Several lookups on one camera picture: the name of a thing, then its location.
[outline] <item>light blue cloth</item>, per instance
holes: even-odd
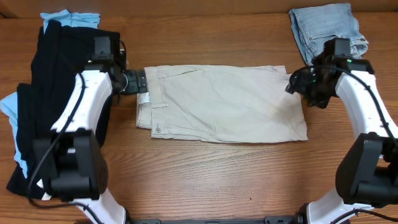
[[[66,9],[56,13],[40,13],[40,16],[44,19],[44,32],[49,24],[49,20],[61,22],[61,26],[70,27],[91,27],[98,28],[100,23],[100,15],[97,13],[69,13]]]
[[[40,16],[44,19],[44,31],[47,28],[49,20],[53,19],[61,22],[61,26],[70,27],[90,27],[98,28],[100,23],[100,15],[95,13],[69,13],[66,9],[53,14],[40,13]],[[10,118],[10,124],[12,126],[12,133],[15,141],[15,156],[14,160],[22,168],[25,178],[27,178],[27,164],[26,161],[22,160],[21,152],[17,145],[17,132],[18,132],[18,95],[13,93],[0,101],[0,110]]]
[[[350,39],[354,58],[361,58],[368,50],[369,42],[359,33],[349,3],[292,9],[289,15],[294,38],[307,65],[312,65],[312,58],[323,52],[326,41],[336,37]]]
[[[17,144],[17,132],[18,132],[18,95],[13,93],[0,101],[0,110],[10,117],[10,124],[12,127],[12,134],[14,135],[15,141],[15,156],[14,160],[22,168],[25,178],[27,178],[27,164],[26,161],[21,159],[21,152],[18,149]]]

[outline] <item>beige fabric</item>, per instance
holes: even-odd
[[[284,66],[147,67],[137,126],[153,138],[210,142],[307,140],[300,97],[286,93]]]

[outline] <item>denim fabric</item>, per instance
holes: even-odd
[[[44,19],[44,32],[51,19],[61,22],[61,26],[91,27],[95,29],[98,28],[101,19],[97,13],[69,13],[66,9],[51,14],[40,13],[40,16]]]
[[[44,30],[47,28],[47,24],[50,19],[60,21],[62,26],[70,27],[90,27],[97,28],[100,23],[100,15],[95,13],[69,13],[66,9],[61,12],[53,14],[40,13],[40,16],[44,19]],[[18,95],[13,93],[0,101],[0,110],[9,117],[10,124],[12,127],[12,133],[15,140],[15,156],[14,160],[19,164],[27,178],[27,164],[26,161],[22,160],[21,152],[18,148],[16,136],[18,132]]]
[[[336,37],[351,40],[354,58],[361,58],[368,49],[369,42],[359,33],[359,24],[349,3],[292,9],[289,15],[294,38],[307,65],[323,52],[326,41]]]

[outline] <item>table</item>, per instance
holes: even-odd
[[[364,58],[398,121],[398,12],[356,13],[369,41]],[[0,98],[30,83],[40,19],[0,20]],[[121,33],[130,68],[156,65],[304,66],[287,14],[102,18],[100,29]],[[303,102],[308,141],[281,144],[215,144],[151,139],[136,128],[136,97],[112,107],[102,153],[108,187],[133,218],[162,220],[262,218],[295,213],[334,186],[335,171],[354,143],[341,100],[327,109]],[[15,168],[8,117],[0,114],[0,223],[73,223],[76,208],[38,210],[5,187]],[[379,212],[398,217],[397,206]],[[360,215],[353,223],[386,223]]]

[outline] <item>wooden surface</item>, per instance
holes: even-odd
[[[97,12],[101,16],[177,16],[279,13],[291,9],[350,3],[353,12],[398,9],[398,0],[0,0],[13,18],[39,18],[41,12]]]
[[[398,13],[356,13],[366,36],[380,95],[398,122]],[[40,19],[0,20],[0,98],[30,82]],[[101,29],[121,33],[130,67],[156,65],[303,66],[287,14],[104,18]],[[102,153],[108,187],[133,218],[163,220],[262,218],[295,213],[334,186],[335,171],[354,142],[342,102],[303,105],[308,141],[214,144],[151,139],[136,128],[136,97],[114,105]],[[37,210],[5,187],[15,168],[8,118],[0,114],[0,223],[72,223],[78,209]],[[380,210],[398,217],[397,206]],[[385,223],[360,215],[353,223]]]

